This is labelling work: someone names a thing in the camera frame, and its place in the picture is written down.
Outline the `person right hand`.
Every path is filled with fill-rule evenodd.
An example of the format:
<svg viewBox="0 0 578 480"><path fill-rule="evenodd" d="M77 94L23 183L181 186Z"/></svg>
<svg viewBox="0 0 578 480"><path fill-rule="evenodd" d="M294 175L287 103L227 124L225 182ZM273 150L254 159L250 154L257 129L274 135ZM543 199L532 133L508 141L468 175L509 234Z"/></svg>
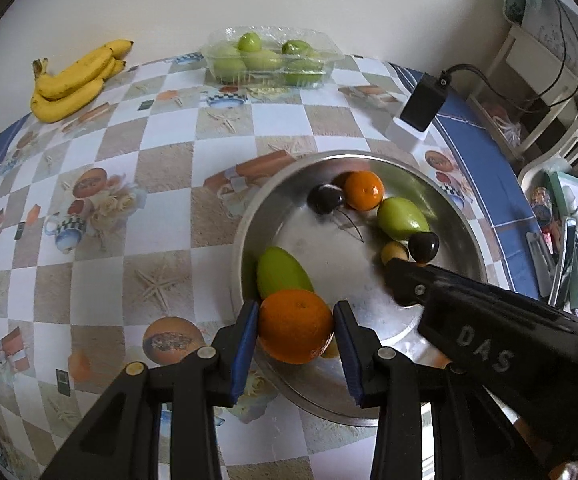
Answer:
<svg viewBox="0 0 578 480"><path fill-rule="evenodd" d="M578 479L578 460L566 460L556 448L539 437L522 417L513 423L514 428L537 457L539 463L548 469L548 477L558 480Z"/></svg>

